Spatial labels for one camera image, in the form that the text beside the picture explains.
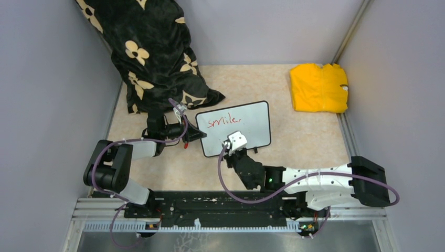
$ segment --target folded yellow fabric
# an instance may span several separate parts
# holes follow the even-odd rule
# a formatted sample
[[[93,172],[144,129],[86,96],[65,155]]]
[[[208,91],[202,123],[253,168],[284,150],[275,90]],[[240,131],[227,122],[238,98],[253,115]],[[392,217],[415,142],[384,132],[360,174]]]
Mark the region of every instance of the folded yellow fabric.
[[[348,83],[337,64],[302,64],[290,70],[292,106],[296,111],[344,113]]]

